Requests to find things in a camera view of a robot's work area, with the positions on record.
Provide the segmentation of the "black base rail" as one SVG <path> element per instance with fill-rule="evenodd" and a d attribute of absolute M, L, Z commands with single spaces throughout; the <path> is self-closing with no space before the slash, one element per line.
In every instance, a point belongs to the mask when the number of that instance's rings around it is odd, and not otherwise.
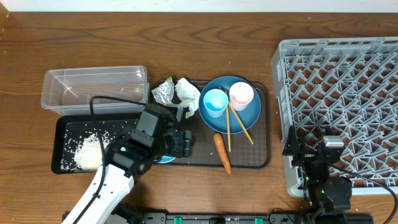
<path fill-rule="evenodd" d="M 315 219 L 294 214 L 270 213 L 268 215 L 182 215 L 165 213 L 145 213 L 131 218 L 111 214 L 105 224 L 373 224 L 366 215 L 318 215 Z"/>

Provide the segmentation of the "white pink cup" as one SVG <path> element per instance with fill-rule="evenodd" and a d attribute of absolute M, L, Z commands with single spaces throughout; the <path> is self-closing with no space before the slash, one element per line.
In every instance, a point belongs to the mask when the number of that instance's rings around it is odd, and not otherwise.
<path fill-rule="evenodd" d="M 237 82 L 229 89 L 229 101 L 236 111 L 244 110 L 253 98 L 254 90 L 246 82 Z"/>

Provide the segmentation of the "grey dishwasher rack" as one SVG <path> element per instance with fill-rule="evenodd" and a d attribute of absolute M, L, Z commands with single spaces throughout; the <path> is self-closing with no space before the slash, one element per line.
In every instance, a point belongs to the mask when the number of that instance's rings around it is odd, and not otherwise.
<path fill-rule="evenodd" d="M 329 127 L 345 149 L 332 175 L 354 195 L 397 190 L 397 38 L 292 39 L 272 60 L 282 144 L 289 127 L 312 149 Z"/>

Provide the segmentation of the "light blue bowl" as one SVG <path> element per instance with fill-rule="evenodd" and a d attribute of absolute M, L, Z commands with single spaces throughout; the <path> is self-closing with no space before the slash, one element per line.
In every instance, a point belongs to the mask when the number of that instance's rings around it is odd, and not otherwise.
<path fill-rule="evenodd" d="M 157 164 L 166 164 L 172 162 L 175 158 L 170 156 L 162 156 L 160 159 L 155 159 L 154 162 Z"/>

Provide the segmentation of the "orange carrot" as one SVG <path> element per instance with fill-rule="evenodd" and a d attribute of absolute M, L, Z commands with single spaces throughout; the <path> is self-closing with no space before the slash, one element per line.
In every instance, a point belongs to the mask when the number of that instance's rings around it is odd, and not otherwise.
<path fill-rule="evenodd" d="M 231 164 L 229 162 L 229 158 L 226 152 L 222 135 L 220 133 L 214 134 L 213 140 L 215 142 L 216 150 L 218 151 L 219 157 L 223 163 L 224 168 L 226 169 L 228 174 L 231 174 L 232 173 Z"/>

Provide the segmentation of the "left wooden chopstick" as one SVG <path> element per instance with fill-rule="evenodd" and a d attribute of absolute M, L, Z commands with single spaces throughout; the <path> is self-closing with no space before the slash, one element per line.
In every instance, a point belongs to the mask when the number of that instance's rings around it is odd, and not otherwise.
<path fill-rule="evenodd" d="M 228 152 L 231 152 L 231 132 L 230 132 L 230 121 L 229 121 L 229 100 L 226 107 L 226 122 L 227 122 L 227 137 L 228 137 Z"/>

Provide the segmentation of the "brown serving tray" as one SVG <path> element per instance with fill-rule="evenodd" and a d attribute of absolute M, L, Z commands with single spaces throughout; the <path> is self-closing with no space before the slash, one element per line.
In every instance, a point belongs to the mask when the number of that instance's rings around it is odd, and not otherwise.
<path fill-rule="evenodd" d="M 269 114 L 269 90 L 262 83 L 251 83 L 261 99 L 261 113 L 257 122 L 247 129 L 254 145 L 246 137 L 234 114 L 230 112 L 231 152 L 227 152 L 231 167 L 241 169 L 262 169 L 271 161 L 271 122 Z M 194 143 L 190 157 L 175 158 L 172 162 L 162 164 L 170 166 L 222 167 L 223 163 L 217 153 L 213 140 L 215 133 L 201 117 L 199 110 L 188 118 L 182 118 L 180 127 L 191 130 Z M 224 142 L 228 142 L 227 133 L 220 133 Z"/>

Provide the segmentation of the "dark blue plate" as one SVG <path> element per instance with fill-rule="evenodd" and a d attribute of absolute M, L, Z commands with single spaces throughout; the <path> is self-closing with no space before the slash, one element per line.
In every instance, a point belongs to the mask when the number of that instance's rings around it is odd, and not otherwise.
<path fill-rule="evenodd" d="M 232 87 L 233 84 L 237 82 L 244 82 L 247 83 L 251 86 L 252 90 L 254 91 L 254 98 L 252 101 L 248 104 L 248 106 L 242 110 L 242 111 L 237 111 L 237 115 L 239 116 L 240 120 L 243 122 L 243 125 L 246 129 L 251 128 L 258 120 L 260 113 L 261 113 L 261 99 L 259 97 L 258 92 L 255 90 L 254 86 L 248 82 L 247 80 L 240 78 L 240 77 L 234 77 L 234 76 L 223 76 L 216 78 L 209 83 L 207 83 L 203 89 L 201 90 L 201 95 L 200 95 L 200 102 L 199 102 L 199 112 L 201 114 L 202 120 L 212 129 L 219 133 L 226 134 L 227 133 L 227 124 L 226 124 L 226 113 L 224 112 L 219 118 L 213 118 L 211 117 L 206 108 L 205 104 L 203 102 L 205 94 L 212 90 L 212 89 L 218 89 L 219 87 L 222 87 L 222 89 L 229 89 Z"/>

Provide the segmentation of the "foil snack wrapper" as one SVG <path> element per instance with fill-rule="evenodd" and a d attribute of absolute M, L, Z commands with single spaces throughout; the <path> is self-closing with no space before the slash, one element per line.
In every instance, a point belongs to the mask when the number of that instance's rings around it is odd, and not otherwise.
<path fill-rule="evenodd" d="M 154 88 L 151 92 L 157 103 L 162 105 L 172 104 L 172 99 L 175 93 L 175 85 L 172 77 L 168 77 L 163 83 Z"/>

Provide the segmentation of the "white tissue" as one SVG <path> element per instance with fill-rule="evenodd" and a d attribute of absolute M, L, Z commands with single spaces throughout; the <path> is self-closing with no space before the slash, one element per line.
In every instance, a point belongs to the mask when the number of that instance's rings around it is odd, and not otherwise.
<path fill-rule="evenodd" d="M 199 107 L 200 91 L 192 85 L 186 78 L 181 78 L 175 85 L 175 92 L 179 98 L 180 107 L 188 108 L 185 118 L 192 117 Z"/>

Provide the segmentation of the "white rice pile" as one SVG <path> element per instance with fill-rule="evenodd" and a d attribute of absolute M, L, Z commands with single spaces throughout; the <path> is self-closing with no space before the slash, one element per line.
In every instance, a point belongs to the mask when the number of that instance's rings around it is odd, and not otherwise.
<path fill-rule="evenodd" d="M 77 138 L 65 135 L 60 170 L 66 173 L 92 172 L 102 164 L 100 141 L 96 132 Z"/>

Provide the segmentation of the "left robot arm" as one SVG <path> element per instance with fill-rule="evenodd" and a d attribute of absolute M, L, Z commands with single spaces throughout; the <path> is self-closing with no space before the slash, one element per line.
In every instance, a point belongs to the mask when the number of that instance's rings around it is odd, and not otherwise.
<path fill-rule="evenodd" d="M 104 223 L 140 176 L 164 156 L 188 157 L 193 134 L 179 129 L 179 105 L 146 105 L 137 126 L 102 148 L 102 165 L 64 223 Z"/>

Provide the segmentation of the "black waste tray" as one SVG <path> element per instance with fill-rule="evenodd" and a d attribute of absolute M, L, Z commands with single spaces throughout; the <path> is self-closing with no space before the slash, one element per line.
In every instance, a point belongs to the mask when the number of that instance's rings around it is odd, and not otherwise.
<path fill-rule="evenodd" d="M 139 113 L 101 114 L 97 116 L 97 125 L 94 125 L 90 115 L 62 116 L 58 119 L 55 130 L 52 172 L 55 174 L 72 174 L 60 170 L 65 135 L 77 138 L 78 136 L 87 136 L 88 134 L 85 134 L 85 131 L 100 132 L 103 144 L 107 146 L 120 135 L 129 134 L 136 127 L 139 117 Z"/>

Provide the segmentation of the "right wooden chopstick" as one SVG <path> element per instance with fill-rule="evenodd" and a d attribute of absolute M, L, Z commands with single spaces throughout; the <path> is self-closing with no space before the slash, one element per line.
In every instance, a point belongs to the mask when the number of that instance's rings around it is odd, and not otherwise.
<path fill-rule="evenodd" d="M 250 143 L 251 143 L 252 145 L 254 145 L 254 142 L 253 142 L 252 138 L 250 137 L 250 135 L 249 135 L 249 133 L 248 133 L 246 127 L 244 126 L 243 122 L 241 121 L 240 117 L 238 116 L 237 112 L 235 111 L 235 109 L 233 108 L 233 106 L 232 106 L 231 103 L 229 103 L 229 110 L 231 110 L 232 113 L 234 114 L 235 118 L 237 119 L 237 121 L 238 121 L 240 127 L 242 128 L 242 130 L 243 130 L 243 132 L 245 133 L 246 137 L 249 139 Z"/>

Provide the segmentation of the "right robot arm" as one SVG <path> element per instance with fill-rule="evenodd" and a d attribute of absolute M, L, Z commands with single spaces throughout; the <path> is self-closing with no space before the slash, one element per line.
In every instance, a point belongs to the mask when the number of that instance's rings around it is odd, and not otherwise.
<path fill-rule="evenodd" d="M 351 181 L 332 177 L 329 171 L 340 160 L 344 148 L 343 140 L 326 127 L 314 148 L 301 149 L 295 128 L 289 127 L 282 154 L 291 156 L 291 165 L 304 171 L 304 196 L 311 205 L 297 223 L 346 223 L 345 211 L 351 208 Z"/>

